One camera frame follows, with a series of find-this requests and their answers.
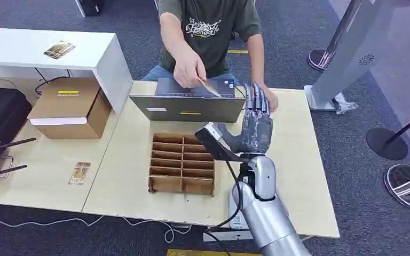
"gray laptop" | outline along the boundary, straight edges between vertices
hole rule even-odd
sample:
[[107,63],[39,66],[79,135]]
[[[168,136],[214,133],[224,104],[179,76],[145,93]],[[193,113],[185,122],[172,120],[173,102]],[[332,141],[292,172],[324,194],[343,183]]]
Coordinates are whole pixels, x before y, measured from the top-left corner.
[[208,92],[203,85],[185,89],[174,79],[160,78],[155,95],[130,95],[130,99],[152,121],[235,123],[246,99],[235,97],[233,80],[209,83],[222,98]]

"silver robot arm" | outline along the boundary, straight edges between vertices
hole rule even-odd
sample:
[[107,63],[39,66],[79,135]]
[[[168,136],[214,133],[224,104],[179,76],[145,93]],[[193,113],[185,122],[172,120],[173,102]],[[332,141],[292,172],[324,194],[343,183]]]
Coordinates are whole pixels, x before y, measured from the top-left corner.
[[[245,85],[245,89],[246,111],[241,134],[233,136],[224,124],[208,123],[195,136],[214,159],[241,162],[237,178],[241,193],[235,184],[232,196],[239,205],[241,195],[240,210],[263,256],[308,256],[310,253],[298,237],[277,193],[274,163],[265,156],[273,125],[268,102],[256,83]],[[220,139],[230,149],[224,147]]]
[[[241,212],[255,243],[263,256],[310,256],[288,218],[288,213],[275,188],[275,167],[266,156],[249,160],[255,172],[255,187],[239,181],[242,196]],[[238,203],[238,189],[232,196]]]

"cardboard box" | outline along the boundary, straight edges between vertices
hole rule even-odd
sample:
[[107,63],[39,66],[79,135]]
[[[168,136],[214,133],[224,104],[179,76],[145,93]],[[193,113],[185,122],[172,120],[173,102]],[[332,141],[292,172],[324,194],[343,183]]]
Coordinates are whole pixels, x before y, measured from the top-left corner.
[[155,133],[148,191],[213,195],[215,160],[194,135]]
[[50,139],[99,139],[111,107],[95,78],[51,82],[28,119]]

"man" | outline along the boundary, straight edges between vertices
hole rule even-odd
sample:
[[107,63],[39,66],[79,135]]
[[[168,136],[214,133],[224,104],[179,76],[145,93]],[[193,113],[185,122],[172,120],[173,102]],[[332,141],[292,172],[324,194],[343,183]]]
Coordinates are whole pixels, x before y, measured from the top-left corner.
[[274,111],[277,97],[265,85],[265,53],[254,0],[160,0],[159,19],[164,47],[161,62],[142,80],[173,77],[186,88],[199,79],[234,79],[225,56],[232,31],[247,42],[252,81],[265,92]]

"jeans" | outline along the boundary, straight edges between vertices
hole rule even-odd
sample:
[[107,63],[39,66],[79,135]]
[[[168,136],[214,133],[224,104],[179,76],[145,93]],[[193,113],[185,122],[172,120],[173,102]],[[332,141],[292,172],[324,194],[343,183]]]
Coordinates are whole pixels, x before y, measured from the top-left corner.
[[[174,75],[162,68],[160,65],[156,65],[150,72],[148,72],[147,75],[144,76],[144,78],[141,79],[141,81],[152,81],[152,82],[158,82],[158,78],[160,77],[167,77],[167,78],[174,78]],[[213,79],[233,79],[235,82],[235,85],[240,85],[238,80],[232,75],[232,73],[224,73],[219,76],[215,77],[209,77],[209,80]]]

